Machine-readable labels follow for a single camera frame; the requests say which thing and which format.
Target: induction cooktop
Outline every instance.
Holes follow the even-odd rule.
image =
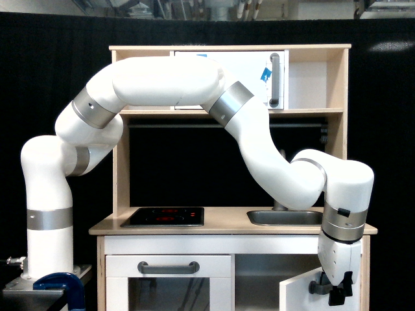
[[[188,227],[204,225],[203,207],[142,207],[121,227]]]

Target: sink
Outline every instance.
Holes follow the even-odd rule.
[[[316,211],[250,211],[254,225],[321,225],[323,213]]]

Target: silver metal ring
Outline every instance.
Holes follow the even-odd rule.
[[[89,165],[89,149],[88,147],[75,147],[77,149],[77,163],[72,173],[68,176],[82,175]]]
[[[326,171],[324,170],[324,168],[316,161],[312,160],[312,159],[307,159],[306,157],[299,157],[298,159],[292,160],[291,163],[297,162],[297,161],[305,161],[305,162],[309,162],[313,165],[315,165],[323,174],[324,177],[324,185],[327,183],[327,174]]]
[[[236,81],[213,104],[209,114],[225,127],[238,110],[253,96],[254,94],[244,87],[240,81]]]
[[[50,211],[27,210],[27,229],[57,230],[72,226],[72,207]]]
[[[95,102],[86,87],[72,100],[72,108],[86,124],[98,129],[103,129],[117,115]]]
[[[329,236],[341,241],[358,240],[363,236],[368,210],[344,216],[329,204],[324,205],[322,229]]]

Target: metal handle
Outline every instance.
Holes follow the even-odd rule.
[[[142,274],[194,274],[199,271],[200,266],[196,261],[192,261],[188,266],[149,266],[145,261],[141,261],[137,268]]]
[[[279,55],[272,53],[270,56],[272,62],[272,94],[270,106],[275,108],[279,104]]]

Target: blue sticker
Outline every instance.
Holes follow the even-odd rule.
[[[272,71],[268,68],[265,68],[264,72],[262,73],[261,80],[264,82],[267,82],[268,79],[271,77],[271,74],[272,74]]]

